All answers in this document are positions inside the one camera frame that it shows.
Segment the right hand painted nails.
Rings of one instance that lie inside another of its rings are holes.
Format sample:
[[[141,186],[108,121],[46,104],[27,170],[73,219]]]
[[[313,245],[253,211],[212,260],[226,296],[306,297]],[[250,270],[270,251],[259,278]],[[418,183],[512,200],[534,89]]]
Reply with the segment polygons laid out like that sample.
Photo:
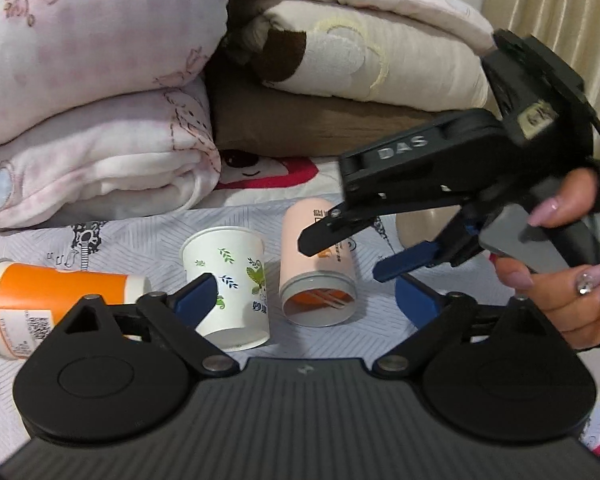
[[[581,219],[593,208],[597,185],[594,171],[571,171],[559,191],[532,210],[528,223],[554,229]],[[500,282],[528,297],[573,349],[600,345],[600,264],[533,274],[512,258],[494,257],[492,263]]]

